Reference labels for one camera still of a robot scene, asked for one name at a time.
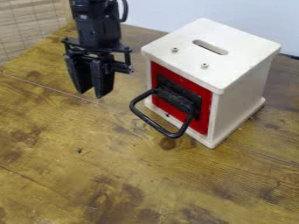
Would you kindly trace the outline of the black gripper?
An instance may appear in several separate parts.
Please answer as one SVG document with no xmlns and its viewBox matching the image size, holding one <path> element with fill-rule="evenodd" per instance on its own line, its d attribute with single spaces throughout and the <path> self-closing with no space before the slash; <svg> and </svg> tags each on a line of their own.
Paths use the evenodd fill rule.
<svg viewBox="0 0 299 224">
<path fill-rule="evenodd" d="M 97 97 L 102 98 L 114 90 L 114 72 L 131 74 L 135 71 L 131 63 L 133 48 L 121 42 L 115 42 L 109 47 L 86 47 L 81 45 L 77 38 L 70 37 L 65 38 L 61 42 L 65 44 L 66 53 L 70 54 L 65 56 L 65 60 L 78 92 L 83 94 L 94 87 Z M 113 53 L 123 53 L 125 60 L 118 61 L 114 59 L 107 64 L 101 59 Z M 86 56 L 90 59 L 98 60 L 94 60 L 90 64 L 83 58 L 73 56 Z"/>
</svg>

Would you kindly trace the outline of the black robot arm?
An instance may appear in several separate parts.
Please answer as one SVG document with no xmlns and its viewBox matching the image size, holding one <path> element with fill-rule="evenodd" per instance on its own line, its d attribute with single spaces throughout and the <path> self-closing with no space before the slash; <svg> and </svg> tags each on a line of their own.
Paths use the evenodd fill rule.
<svg viewBox="0 0 299 224">
<path fill-rule="evenodd" d="M 79 37 L 62 40 L 65 61 L 77 90 L 83 94 L 95 88 L 98 98 L 114 90 L 115 72 L 134 72 L 133 48 L 121 42 L 129 16 L 127 0 L 122 2 L 119 15 L 118 0 L 70 0 Z"/>
</svg>

